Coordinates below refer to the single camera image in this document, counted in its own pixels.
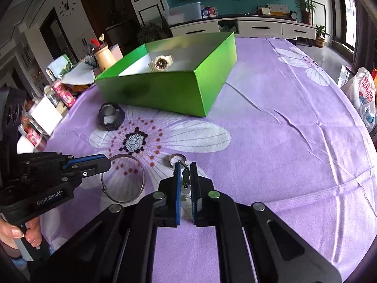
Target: green box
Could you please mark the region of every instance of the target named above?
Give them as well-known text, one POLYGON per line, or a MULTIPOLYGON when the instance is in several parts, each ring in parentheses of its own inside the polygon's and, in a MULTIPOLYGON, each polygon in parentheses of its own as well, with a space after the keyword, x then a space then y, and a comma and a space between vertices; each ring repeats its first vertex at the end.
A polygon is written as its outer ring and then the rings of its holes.
POLYGON ((193 34, 143 44, 95 82, 108 102, 205 117, 236 61, 233 33, 193 34), (159 55, 174 62, 152 72, 148 62, 159 55))

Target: glossy tile floor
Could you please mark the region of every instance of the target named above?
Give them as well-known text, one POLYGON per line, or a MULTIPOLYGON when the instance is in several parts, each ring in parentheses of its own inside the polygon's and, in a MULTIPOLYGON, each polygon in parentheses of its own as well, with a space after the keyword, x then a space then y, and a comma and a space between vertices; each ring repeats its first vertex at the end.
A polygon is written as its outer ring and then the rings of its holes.
POLYGON ((349 72, 346 71, 345 66, 351 66, 351 63, 334 49, 329 47, 309 47, 305 44, 300 43, 297 43, 297 47, 300 50, 304 51, 318 65, 320 65, 320 67, 328 73, 328 75, 335 81, 335 83, 338 84, 340 77, 343 80, 347 79, 344 76, 348 76, 349 72))

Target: white plastic bag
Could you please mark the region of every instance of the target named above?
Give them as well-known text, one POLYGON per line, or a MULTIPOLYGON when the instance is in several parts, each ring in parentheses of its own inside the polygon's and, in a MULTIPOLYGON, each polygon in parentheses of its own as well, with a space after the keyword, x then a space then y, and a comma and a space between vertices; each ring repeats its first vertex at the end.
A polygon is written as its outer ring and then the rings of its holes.
POLYGON ((376 123, 376 87, 370 72, 364 67, 360 68, 341 90, 359 113, 368 132, 372 131, 376 123))

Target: wall clock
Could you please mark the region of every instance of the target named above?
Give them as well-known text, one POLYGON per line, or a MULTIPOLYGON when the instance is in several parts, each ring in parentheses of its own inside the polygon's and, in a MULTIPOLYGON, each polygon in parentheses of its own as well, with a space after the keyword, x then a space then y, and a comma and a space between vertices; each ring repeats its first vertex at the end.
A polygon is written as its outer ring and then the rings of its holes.
POLYGON ((75 10, 75 4, 76 4, 76 1, 75 0, 63 0, 61 2, 61 6, 60 6, 60 14, 63 14, 63 16, 71 16, 72 15, 72 11, 75 10))

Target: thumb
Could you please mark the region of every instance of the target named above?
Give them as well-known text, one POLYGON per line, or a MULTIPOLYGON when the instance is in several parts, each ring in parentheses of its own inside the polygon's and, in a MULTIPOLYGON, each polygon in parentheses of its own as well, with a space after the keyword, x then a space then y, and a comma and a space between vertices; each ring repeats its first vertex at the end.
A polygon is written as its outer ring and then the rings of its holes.
POLYGON ((23 236, 22 231, 8 222, 0 221, 0 233, 4 234, 10 239, 20 239, 23 236))

